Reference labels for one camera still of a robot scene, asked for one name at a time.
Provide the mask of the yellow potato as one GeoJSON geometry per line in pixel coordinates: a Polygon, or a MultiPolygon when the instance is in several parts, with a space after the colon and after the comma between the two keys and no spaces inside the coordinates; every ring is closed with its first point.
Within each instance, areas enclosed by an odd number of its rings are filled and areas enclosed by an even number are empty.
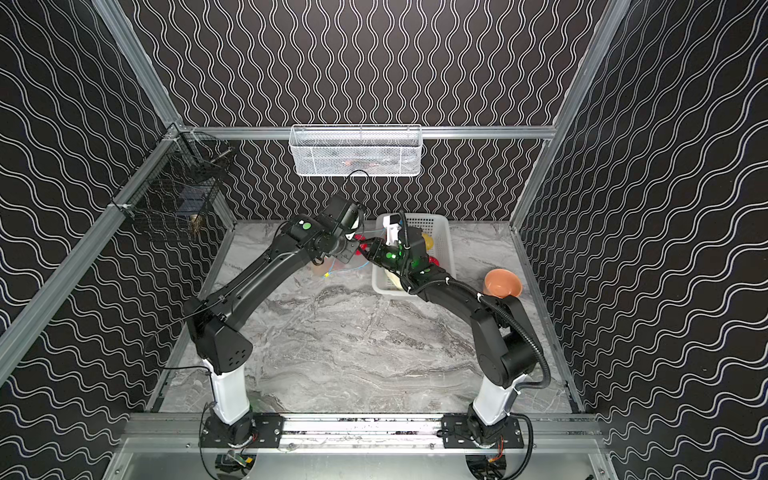
{"type": "Polygon", "coordinates": [[[431,250],[431,249],[434,248],[434,240],[433,240],[433,238],[431,236],[429,236],[427,234],[423,234],[422,238],[424,240],[425,248],[427,250],[431,250]]]}

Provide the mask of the clear zip top bag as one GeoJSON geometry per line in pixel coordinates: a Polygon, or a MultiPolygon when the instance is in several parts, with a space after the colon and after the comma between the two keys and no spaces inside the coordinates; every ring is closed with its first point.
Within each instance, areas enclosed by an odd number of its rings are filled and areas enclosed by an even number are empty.
{"type": "Polygon", "coordinates": [[[361,248],[367,247],[367,235],[365,233],[353,234],[348,244],[351,257],[346,262],[336,257],[324,257],[309,263],[313,275],[322,278],[331,278],[346,273],[357,272],[369,265],[369,261],[361,253],[361,248]]]}

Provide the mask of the red yellow mango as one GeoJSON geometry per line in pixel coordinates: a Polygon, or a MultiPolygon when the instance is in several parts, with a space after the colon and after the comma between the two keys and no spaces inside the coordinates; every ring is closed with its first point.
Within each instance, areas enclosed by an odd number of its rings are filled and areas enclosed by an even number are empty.
{"type": "Polygon", "coordinates": [[[331,276],[333,271],[343,266],[344,264],[334,257],[324,258],[321,262],[311,262],[309,265],[311,273],[314,276],[323,278],[331,276]]]}

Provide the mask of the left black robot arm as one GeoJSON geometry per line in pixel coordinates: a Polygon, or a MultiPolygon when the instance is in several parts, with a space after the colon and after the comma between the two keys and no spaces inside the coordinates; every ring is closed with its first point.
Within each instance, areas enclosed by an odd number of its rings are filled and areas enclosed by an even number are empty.
{"type": "Polygon", "coordinates": [[[278,227],[256,260],[189,307],[188,330],[198,357],[210,372],[214,412],[220,422],[236,425],[251,411],[244,367],[253,344],[240,330],[295,272],[328,257],[349,261],[356,249],[354,235],[364,226],[364,212],[362,205],[334,196],[317,216],[290,218],[278,227]]]}

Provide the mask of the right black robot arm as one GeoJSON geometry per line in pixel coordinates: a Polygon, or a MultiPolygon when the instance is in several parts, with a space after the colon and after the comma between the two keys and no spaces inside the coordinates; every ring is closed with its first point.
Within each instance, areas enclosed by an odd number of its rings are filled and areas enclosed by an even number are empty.
{"type": "Polygon", "coordinates": [[[476,424],[500,425],[512,415],[520,391],[550,385],[551,368],[517,297],[484,294],[432,263],[416,227],[400,233],[393,245],[380,237],[362,238],[358,250],[366,260],[395,275],[407,294],[445,308],[470,326],[483,374],[468,412],[476,424]]]}

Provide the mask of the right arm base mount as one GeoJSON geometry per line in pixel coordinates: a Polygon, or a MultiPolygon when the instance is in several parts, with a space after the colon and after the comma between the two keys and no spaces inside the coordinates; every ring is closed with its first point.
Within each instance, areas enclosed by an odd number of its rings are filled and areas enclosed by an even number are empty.
{"type": "Polygon", "coordinates": [[[493,425],[485,425],[474,413],[445,414],[437,436],[446,449],[492,449],[498,448],[499,442],[505,448],[524,446],[519,420],[510,416],[493,425]]]}

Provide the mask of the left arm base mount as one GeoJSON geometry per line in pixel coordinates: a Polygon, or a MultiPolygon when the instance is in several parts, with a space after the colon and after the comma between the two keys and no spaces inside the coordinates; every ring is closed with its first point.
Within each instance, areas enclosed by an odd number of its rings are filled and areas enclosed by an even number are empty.
{"type": "Polygon", "coordinates": [[[213,413],[203,423],[203,448],[277,448],[285,418],[277,413],[248,412],[234,424],[224,423],[213,413]]]}

